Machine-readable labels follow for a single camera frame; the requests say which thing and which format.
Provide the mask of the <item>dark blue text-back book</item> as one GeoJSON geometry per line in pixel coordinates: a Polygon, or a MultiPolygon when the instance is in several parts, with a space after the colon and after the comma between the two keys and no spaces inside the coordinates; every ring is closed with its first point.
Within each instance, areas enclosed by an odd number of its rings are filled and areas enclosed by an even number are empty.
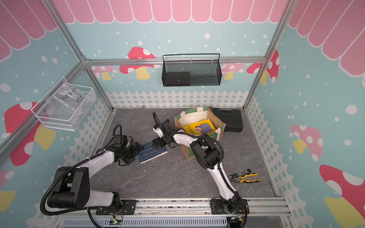
{"type": "Polygon", "coordinates": [[[156,149],[153,146],[152,142],[143,144],[142,147],[142,151],[138,154],[138,158],[141,164],[151,161],[167,153],[167,149],[165,146],[160,149],[156,149]]]}

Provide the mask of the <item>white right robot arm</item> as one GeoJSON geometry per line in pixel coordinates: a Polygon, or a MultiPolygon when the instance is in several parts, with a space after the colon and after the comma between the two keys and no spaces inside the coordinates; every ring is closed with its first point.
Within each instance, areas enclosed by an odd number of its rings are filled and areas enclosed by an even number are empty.
{"type": "Polygon", "coordinates": [[[153,140],[153,146],[156,149],[172,143],[189,147],[199,165],[212,176],[218,187],[223,208],[228,213],[242,210],[244,215],[249,214],[248,206],[231,185],[228,176],[224,172],[222,166],[224,150],[217,140],[208,135],[186,133],[173,127],[169,120],[160,122],[156,116],[154,116],[154,121],[154,132],[158,134],[158,138],[153,140]]]}

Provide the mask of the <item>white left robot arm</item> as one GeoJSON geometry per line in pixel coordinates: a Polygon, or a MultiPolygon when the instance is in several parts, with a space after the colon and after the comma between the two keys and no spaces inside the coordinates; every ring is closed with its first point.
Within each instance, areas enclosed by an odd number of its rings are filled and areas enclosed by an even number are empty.
{"type": "Polygon", "coordinates": [[[95,155],[58,168],[41,200],[41,211],[44,214],[52,214],[50,209],[59,209],[61,213],[86,209],[103,209],[111,214],[119,212],[123,208],[119,193],[93,190],[91,179],[113,164],[130,165],[142,150],[143,146],[130,136],[114,136],[95,155]]]}

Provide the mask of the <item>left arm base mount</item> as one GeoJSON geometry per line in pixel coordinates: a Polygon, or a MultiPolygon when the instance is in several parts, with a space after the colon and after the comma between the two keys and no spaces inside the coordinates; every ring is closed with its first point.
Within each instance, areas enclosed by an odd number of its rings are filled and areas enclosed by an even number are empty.
{"type": "Polygon", "coordinates": [[[113,202],[111,206],[97,209],[96,215],[134,215],[137,200],[124,199],[113,202]]]}

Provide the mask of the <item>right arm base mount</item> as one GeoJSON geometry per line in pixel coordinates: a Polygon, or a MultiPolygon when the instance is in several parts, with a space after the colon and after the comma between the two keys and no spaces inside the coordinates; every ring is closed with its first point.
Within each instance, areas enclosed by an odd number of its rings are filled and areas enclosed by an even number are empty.
{"type": "Polygon", "coordinates": [[[213,215],[244,215],[250,213],[247,200],[239,199],[237,196],[230,200],[212,198],[210,199],[210,208],[213,215]]]}

